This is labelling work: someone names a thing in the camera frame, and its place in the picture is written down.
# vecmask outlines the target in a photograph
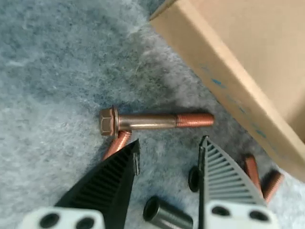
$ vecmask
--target cardboard box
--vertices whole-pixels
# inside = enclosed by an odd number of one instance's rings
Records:
[[[283,169],[305,181],[305,3],[166,0],[151,24]]]

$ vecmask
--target copper-coated bolt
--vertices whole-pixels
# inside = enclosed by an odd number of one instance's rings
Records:
[[[114,135],[121,130],[164,129],[175,127],[210,126],[214,123],[212,114],[133,114],[118,115],[115,107],[100,111],[102,135]]]
[[[283,180],[284,175],[279,171],[275,170],[271,173],[270,178],[267,180],[266,187],[263,190],[264,199],[267,203],[270,202]]]
[[[118,138],[114,139],[111,142],[108,151],[103,155],[102,161],[106,160],[111,155],[115,154],[116,152],[121,150],[124,146],[126,146],[131,135],[132,135],[131,131],[119,131]]]
[[[254,185],[257,187],[260,195],[263,196],[255,157],[253,155],[247,155],[244,159],[244,164],[245,164],[246,174],[249,176],[249,178],[252,180]]]

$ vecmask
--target gray carpet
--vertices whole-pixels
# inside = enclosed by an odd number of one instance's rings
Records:
[[[224,110],[148,23],[162,0],[2,0],[0,2],[0,227],[53,205],[94,166],[110,137],[98,111],[209,111],[213,127],[134,132],[142,173],[134,181],[126,229],[159,195],[190,214],[198,194],[187,186],[198,144],[209,135],[235,160],[255,154],[260,175],[271,160]],[[283,228],[305,225],[305,187],[286,176],[270,208]]]

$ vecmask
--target bolt head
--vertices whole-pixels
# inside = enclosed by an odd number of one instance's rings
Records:
[[[101,135],[115,135],[115,108],[102,109],[100,111]]]

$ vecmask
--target bolt thread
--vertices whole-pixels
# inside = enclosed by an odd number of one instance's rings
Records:
[[[258,175],[258,171],[257,171],[257,164],[256,164],[255,157],[253,155],[246,156],[245,159],[244,159],[244,164],[245,164],[246,174],[249,176],[251,181],[257,187],[259,194],[261,196],[263,196],[261,182],[259,180],[259,175]]]
[[[212,114],[178,114],[177,127],[201,127],[214,124]]]
[[[270,179],[267,182],[266,189],[264,189],[263,191],[264,199],[267,203],[270,202],[283,180],[284,175],[281,174],[279,171],[274,171],[271,174]]]
[[[131,138],[131,131],[119,131],[118,138],[114,139],[111,142],[111,145],[107,152],[103,155],[102,161],[109,158],[111,155],[115,154],[126,146],[127,142]]]

